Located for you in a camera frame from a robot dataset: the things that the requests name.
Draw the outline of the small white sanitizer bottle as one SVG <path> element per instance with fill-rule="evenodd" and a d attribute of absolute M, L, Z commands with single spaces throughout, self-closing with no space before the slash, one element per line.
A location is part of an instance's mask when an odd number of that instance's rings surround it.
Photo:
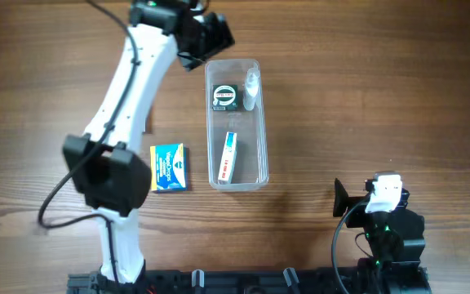
<path fill-rule="evenodd" d="M 246 73 L 246 80 L 244 83 L 244 97 L 243 105 L 246 111 L 252 111 L 259 98 L 260 90 L 260 71 L 258 68 L 253 67 Z"/>

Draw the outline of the white Panadol box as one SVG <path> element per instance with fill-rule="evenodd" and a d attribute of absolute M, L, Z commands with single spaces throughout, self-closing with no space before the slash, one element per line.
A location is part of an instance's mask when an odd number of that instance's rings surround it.
<path fill-rule="evenodd" d="M 237 157 L 237 133 L 226 133 L 221 162 L 219 166 L 218 182 L 227 185 L 232 182 L 233 171 Z"/>

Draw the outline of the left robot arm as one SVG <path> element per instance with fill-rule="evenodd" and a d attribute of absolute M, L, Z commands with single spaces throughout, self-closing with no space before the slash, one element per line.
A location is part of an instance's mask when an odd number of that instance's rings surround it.
<path fill-rule="evenodd" d="M 134 1 L 126 41 L 104 101 L 81 136 L 67 136 L 63 153 L 76 190 L 100 226 L 108 287 L 131 287 L 145 269 L 138 210 L 151 188 L 139 157 L 157 90 L 174 60 L 191 71 L 234 44 L 224 15 L 195 1 Z"/>

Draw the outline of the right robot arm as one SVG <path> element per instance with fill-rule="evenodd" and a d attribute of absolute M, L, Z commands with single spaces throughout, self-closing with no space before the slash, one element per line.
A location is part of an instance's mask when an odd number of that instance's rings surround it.
<path fill-rule="evenodd" d="M 351 197 L 334 183 L 333 216 L 340 219 L 330 250 L 335 286 L 340 293 L 430 293 L 427 270 L 420 266 L 426 246 L 424 217 L 407 208 L 410 192 L 397 173 L 377 173 L 365 181 L 366 195 Z M 336 247 L 343 227 L 361 228 L 370 252 L 350 280 L 339 272 Z"/>

